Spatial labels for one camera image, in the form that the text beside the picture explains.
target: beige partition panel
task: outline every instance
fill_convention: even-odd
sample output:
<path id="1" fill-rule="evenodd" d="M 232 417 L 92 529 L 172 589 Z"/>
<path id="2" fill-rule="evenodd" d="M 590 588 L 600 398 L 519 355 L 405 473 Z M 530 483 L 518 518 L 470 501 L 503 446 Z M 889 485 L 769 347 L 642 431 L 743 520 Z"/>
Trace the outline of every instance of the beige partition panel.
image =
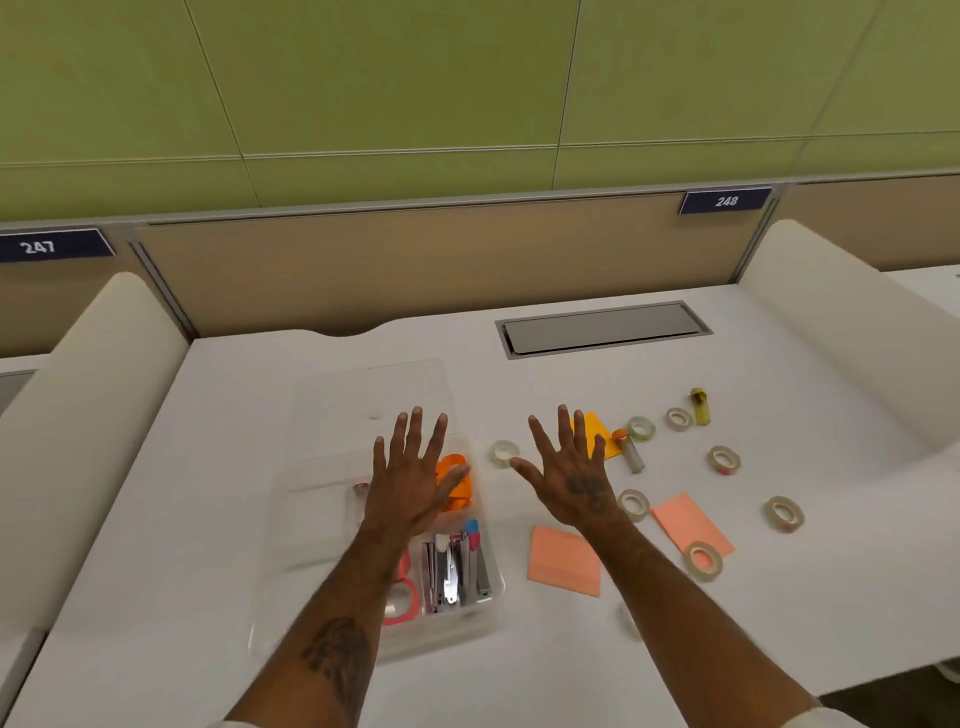
<path id="1" fill-rule="evenodd" d="M 791 187 L 774 220 L 796 220 L 881 271 L 960 263 L 960 176 Z"/>
<path id="2" fill-rule="evenodd" d="M 0 357 L 52 350 L 117 273 L 136 273 L 166 306 L 127 241 L 116 231 L 101 232 L 114 257 L 0 265 Z"/>
<path id="3" fill-rule="evenodd" d="M 729 282 L 760 212 L 682 193 L 138 230 L 201 336 L 354 333 L 405 316 Z"/>
<path id="4" fill-rule="evenodd" d="M 740 286 L 929 445 L 960 440 L 960 318 L 792 220 Z"/>
<path id="5" fill-rule="evenodd" d="M 0 417 L 0 637 L 53 626 L 187 348 L 118 274 Z"/>

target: left hand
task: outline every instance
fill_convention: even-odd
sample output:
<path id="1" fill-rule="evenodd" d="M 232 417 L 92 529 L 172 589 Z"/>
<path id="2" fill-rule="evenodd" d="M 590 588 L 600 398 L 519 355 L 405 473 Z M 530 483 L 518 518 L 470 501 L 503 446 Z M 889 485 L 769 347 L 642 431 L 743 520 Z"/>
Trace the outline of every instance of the left hand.
<path id="1" fill-rule="evenodd" d="M 414 407 L 407 434 L 407 413 L 399 414 L 390 439 L 389 461 L 384 454 L 383 438 L 378 437 L 373 443 L 373 478 L 361 529 L 402 529 L 406 539 L 413 538 L 426 530 L 453 489 L 470 472 L 469 465 L 458 465 L 438 485 L 437 460 L 444 449 L 446 415 L 437 418 L 433 436 L 420 457 L 422 420 L 423 410 Z"/>

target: yellow sticky note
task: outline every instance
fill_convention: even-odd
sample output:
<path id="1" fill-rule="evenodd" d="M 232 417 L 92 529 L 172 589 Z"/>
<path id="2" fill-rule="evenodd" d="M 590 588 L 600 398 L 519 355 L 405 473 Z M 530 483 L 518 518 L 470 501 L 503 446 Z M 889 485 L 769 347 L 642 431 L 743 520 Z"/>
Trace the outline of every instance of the yellow sticky note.
<path id="1" fill-rule="evenodd" d="M 612 457 L 621 454 L 620 446 L 610 436 L 596 412 L 587 412 L 584 414 L 584 425 L 587 428 L 587 455 L 593 455 L 593 441 L 597 435 L 603 435 L 607 441 L 607 448 L 604 450 L 604 460 L 610 460 Z M 570 426 L 573 427 L 573 419 L 570 419 Z"/>

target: white partition cushion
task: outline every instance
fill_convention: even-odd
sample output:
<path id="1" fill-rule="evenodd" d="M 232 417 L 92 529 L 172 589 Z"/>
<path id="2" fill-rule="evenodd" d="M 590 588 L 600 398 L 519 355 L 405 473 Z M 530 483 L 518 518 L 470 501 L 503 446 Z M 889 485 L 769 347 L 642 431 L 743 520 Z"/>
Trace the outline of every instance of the white partition cushion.
<path id="1" fill-rule="evenodd" d="M 118 274 L 0 417 L 0 634 L 53 625 L 187 346 Z"/>
<path id="2" fill-rule="evenodd" d="M 960 439 L 960 319 L 793 220 L 740 285 L 932 447 Z"/>

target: right hand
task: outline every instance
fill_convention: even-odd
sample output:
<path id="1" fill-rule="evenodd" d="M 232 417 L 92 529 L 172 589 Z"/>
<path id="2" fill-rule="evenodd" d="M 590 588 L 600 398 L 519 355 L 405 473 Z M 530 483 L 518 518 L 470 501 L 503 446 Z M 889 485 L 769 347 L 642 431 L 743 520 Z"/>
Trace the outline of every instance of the right hand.
<path id="1" fill-rule="evenodd" d="M 597 435 L 593 455 L 587 455 L 587 428 L 584 413 L 573 413 L 573 429 L 566 405 L 557 408 L 560 449 L 554 450 L 540 421 L 530 416 L 537 450 L 543 458 L 543 472 L 521 457 L 510 460 L 510 467 L 534 487 L 537 497 L 557 521 L 580 530 L 592 522 L 620 514 L 613 488 L 604 469 L 606 442 Z"/>

